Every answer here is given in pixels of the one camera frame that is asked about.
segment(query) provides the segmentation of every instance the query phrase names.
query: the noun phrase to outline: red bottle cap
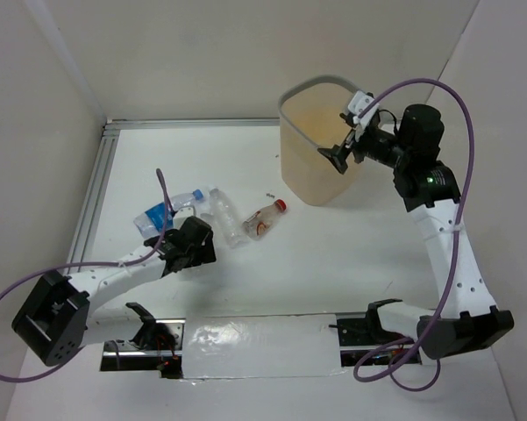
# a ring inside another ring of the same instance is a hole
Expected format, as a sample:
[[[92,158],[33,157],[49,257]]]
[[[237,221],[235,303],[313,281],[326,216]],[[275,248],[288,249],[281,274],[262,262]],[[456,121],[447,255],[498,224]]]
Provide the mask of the red bottle cap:
[[[284,203],[283,200],[275,200],[274,204],[281,210],[281,213],[283,213],[287,209],[287,204]]]

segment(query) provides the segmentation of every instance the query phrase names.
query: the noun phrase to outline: white table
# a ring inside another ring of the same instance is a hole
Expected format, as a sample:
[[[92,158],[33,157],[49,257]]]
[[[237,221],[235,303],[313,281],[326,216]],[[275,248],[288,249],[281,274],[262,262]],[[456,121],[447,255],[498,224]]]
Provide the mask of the white table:
[[[355,312],[389,297],[436,304],[424,244],[389,169],[367,162],[344,195],[315,208],[281,180],[276,125],[156,126],[129,125],[113,144],[112,160],[103,163],[109,181],[90,188],[99,193],[89,203],[99,203],[101,212],[82,216],[89,223],[86,260],[116,259],[141,241],[132,219],[161,200],[157,167],[170,195],[216,184],[242,215],[269,204],[267,193],[285,200],[288,213],[264,239],[240,249],[228,249],[217,235],[217,263],[137,287],[108,307],[136,301],[157,318],[183,318]],[[109,129],[104,141],[112,142],[117,131]],[[318,378],[178,382],[153,372],[100,373],[100,358],[101,347],[89,346],[58,374],[18,385],[8,420],[514,419],[490,350],[448,359],[437,385],[422,394],[390,380],[357,383],[351,370]],[[28,353],[22,375],[42,368]],[[432,372],[407,366],[398,376],[418,385]]]

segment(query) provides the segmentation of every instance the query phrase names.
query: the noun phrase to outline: bottle cap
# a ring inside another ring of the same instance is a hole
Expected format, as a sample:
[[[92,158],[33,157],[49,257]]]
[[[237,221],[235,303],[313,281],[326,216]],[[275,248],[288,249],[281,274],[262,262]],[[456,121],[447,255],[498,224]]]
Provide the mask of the bottle cap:
[[[193,192],[193,197],[199,202],[204,199],[203,192],[199,189]]]
[[[287,209],[287,204],[284,203],[283,200],[275,200],[274,204],[281,210],[281,213],[283,213]]]

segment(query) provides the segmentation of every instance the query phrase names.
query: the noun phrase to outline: clear plastic bottle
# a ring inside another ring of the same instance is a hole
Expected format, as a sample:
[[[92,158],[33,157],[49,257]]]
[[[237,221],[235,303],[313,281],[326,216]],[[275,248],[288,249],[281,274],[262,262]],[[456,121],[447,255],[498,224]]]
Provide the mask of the clear plastic bottle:
[[[236,208],[233,206],[230,198],[220,189],[211,187],[209,201],[210,210],[228,246],[235,247],[247,241],[246,234],[242,230],[241,219],[238,217]]]
[[[172,203],[174,211],[178,211],[181,208],[187,208],[189,206],[197,207],[203,200],[203,192],[199,189],[192,193],[182,193],[175,195],[169,199]],[[137,228],[139,228],[140,234],[144,239],[150,239],[160,235],[161,227],[164,225],[164,203],[158,203],[149,210],[141,213],[133,220]],[[172,221],[172,215],[167,214],[167,229],[174,226]]]
[[[275,200],[273,204],[259,209],[244,224],[244,231],[252,239],[260,238],[276,224],[279,217],[285,212],[287,205],[281,199]]]

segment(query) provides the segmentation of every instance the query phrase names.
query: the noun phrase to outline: white wall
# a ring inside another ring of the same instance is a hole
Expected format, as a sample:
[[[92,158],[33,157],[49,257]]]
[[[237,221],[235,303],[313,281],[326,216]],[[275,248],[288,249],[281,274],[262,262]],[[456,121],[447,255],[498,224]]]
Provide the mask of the white wall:
[[[477,136],[468,232],[481,272],[516,326],[494,346],[519,421],[527,420],[527,0],[481,0],[441,80],[464,96]],[[452,100],[442,158],[463,175],[466,132]]]
[[[18,0],[0,0],[0,291],[63,262],[101,127]],[[25,345],[0,306],[0,372],[17,375]],[[0,382],[0,419],[14,386]]]
[[[477,2],[46,0],[107,116],[129,119],[272,117],[323,73],[376,92],[438,77]]]

